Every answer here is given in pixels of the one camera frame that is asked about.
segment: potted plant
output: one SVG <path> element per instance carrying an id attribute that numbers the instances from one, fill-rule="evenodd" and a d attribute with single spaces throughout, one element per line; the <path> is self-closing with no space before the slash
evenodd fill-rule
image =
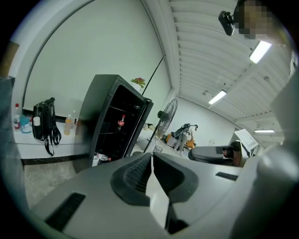
<path id="1" fill-rule="evenodd" d="M 145 80 L 142 79 L 141 77 L 132 79 L 131 82 L 133 82 L 132 86 L 138 92 L 141 90 L 141 88 L 144 88 Z"/>

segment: bottle cap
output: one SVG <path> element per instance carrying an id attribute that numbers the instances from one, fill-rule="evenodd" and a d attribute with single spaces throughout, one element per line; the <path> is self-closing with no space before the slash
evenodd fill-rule
<path id="1" fill-rule="evenodd" d="M 41 118 L 39 118 L 38 116 L 33 118 L 33 125 L 34 126 L 40 126 L 41 125 Z"/>

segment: black mini fridge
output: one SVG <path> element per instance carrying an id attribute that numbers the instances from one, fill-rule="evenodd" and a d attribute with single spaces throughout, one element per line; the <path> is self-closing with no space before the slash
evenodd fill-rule
<path id="1" fill-rule="evenodd" d="M 130 156 L 153 107 L 119 75 L 95 75 L 78 118 L 73 161 L 76 172 L 92 166 L 94 153 L 112 161 Z M 124 118 L 119 129 L 118 121 Z"/>

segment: standing fan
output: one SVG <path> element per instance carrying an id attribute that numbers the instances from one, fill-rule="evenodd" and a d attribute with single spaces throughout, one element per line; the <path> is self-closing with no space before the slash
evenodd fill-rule
<path id="1" fill-rule="evenodd" d="M 156 134 L 157 136 L 163 136 L 164 133 L 166 132 L 166 130 L 168 129 L 174 114 L 177 111 L 177 107 L 178 107 L 178 101 L 176 99 L 173 99 L 164 109 L 164 111 L 159 111 L 158 112 L 158 118 L 159 123 L 157 124 L 154 133 L 152 134 L 149 143 L 147 144 L 147 146 L 145 147 L 144 153 L 145 151 L 148 149 L 151 140 L 153 139 L 154 135 Z"/>

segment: fluorescent light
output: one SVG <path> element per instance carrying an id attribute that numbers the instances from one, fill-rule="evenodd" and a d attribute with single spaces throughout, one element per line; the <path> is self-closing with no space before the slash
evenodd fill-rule
<path id="1" fill-rule="evenodd" d="M 274 133 L 273 129 L 256 129 L 254 132 L 256 133 Z"/>
<path id="2" fill-rule="evenodd" d="M 249 58 L 254 63 L 258 63 L 260 59 L 269 50 L 271 44 L 267 42 L 260 41 L 255 50 L 250 54 Z"/>
<path id="3" fill-rule="evenodd" d="M 215 102 L 217 102 L 218 100 L 220 100 L 226 94 L 227 94 L 226 91 L 224 91 L 224 90 L 220 91 L 218 95 L 216 95 L 213 99 L 211 99 L 209 101 L 209 104 L 210 105 L 214 104 Z"/>

